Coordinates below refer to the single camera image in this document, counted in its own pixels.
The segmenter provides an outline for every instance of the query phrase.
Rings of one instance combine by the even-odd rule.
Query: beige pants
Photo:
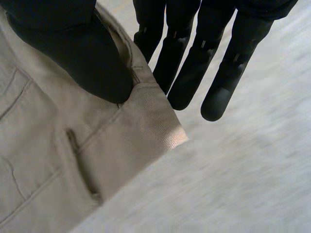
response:
[[[97,7],[133,71],[115,105],[21,41],[0,9],[0,233],[61,233],[187,140],[142,54]]]

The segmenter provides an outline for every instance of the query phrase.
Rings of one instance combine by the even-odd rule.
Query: fingertip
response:
[[[208,93],[201,107],[202,117],[211,122],[219,120],[223,116],[230,98],[231,93],[224,88]]]

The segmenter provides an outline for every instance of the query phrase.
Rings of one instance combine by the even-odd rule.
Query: stitching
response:
[[[16,109],[16,107],[18,106],[18,103],[24,99],[25,93],[29,90],[29,88],[31,87],[31,84],[32,84],[32,81],[28,79],[28,81],[22,88],[20,94],[17,96],[16,100],[13,102],[11,107],[9,107],[9,109],[0,116],[0,122],[3,122],[5,119],[7,119],[9,115],[13,112],[13,110]]]
[[[8,91],[8,89],[9,89],[9,87],[11,86],[13,80],[15,79],[16,71],[17,71],[17,68],[16,68],[16,66],[15,66],[14,71],[12,72],[12,74],[11,74],[11,76],[10,76],[10,82],[7,84],[7,86],[5,87],[5,89],[4,89],[4,91],[1,93],[1,95],[4,95],[4,94]]]
[[[136,86],[134,86],[132,93],[139,88],[151,88],[151,87],[157,87],[158,84],[157,83],[139,83]],[[79,146],[79,150],[77,150],[77,153],[80,154],[83,150],[85,150],[86,147],[89,146],[89,144],[92,143],[92,138],[94,138],[94,136],[100,134],[100,133],[104,133],[105,130],[109,127],[112,126],[112,123],[114,123],[115,121],[117,121],[119,119],[119,116],[121,115],[121,113],[124,111],[124,106],[126,106],[128,104],[128,102],[130,102],[131,100],[129,99],[127,102],[124,103],[124,105],[113,115],[113,117],[107,122],[107,124],[104,124],[103,126],[97,128],[96,130],[94,130],[92,132],[92,134],[90,134],[90,136],[83,142],[81,143],[81,145]]]
[[[31,201],[45,189],[46,186],[52,183],[60,175],[61,172],[62,169],[59,167],[24,203],[22,203],[12,214],[0,222],[0,229],[7,225],[21,210],[27,207]]]
[[[5,158],[4,156],[1,156],[1,158],[9,166],[11,175],[13,177],[13,180],[14,180],[14,183],[15,183],[15,186],[16,186],[16,189],[17,189],[18,193],[21,195],[21,197],[23,198],[23,200],[26,201],[26,198],[24,197],[23,193],[21,192],[21,190],[20,190],[20,188],[18,186],[18,183],[16,181],[15,174],[14,174],[14,168],[13,168],[11,162],[7,158]]]

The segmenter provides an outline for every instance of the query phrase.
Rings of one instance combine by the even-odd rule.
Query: gray floor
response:
[[[132,0],[101,0],[133,36]],[[311,2],[262,42],[224,117],[200,106],[230,39],[178,117],[190,142],[164,156],[75,233],[311,232]],[[155,66],[153,57],[151,67]]]

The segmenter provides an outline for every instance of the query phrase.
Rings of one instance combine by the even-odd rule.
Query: hand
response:
[[[83,89],[112,103],[125,102],[132,78],[96,0],[0,0],[8,21],[26,43],[57,62]]]
[[[296,2],[202,0],[200,6],[199,0],[134,0],[139,23],[134,42],[149,62],[162,37],[166,5],[168,34],[154,76],[167,94],[189,42],[193,17],[200,7],[194,43],[168,94],[172,107],[183,110],[191,102],[217,51],[225,27],[238,8],[232,38],[201,107],[206,120],[216,121],[224,114],[258,43],[268,34],[274,20],[285,17]]]

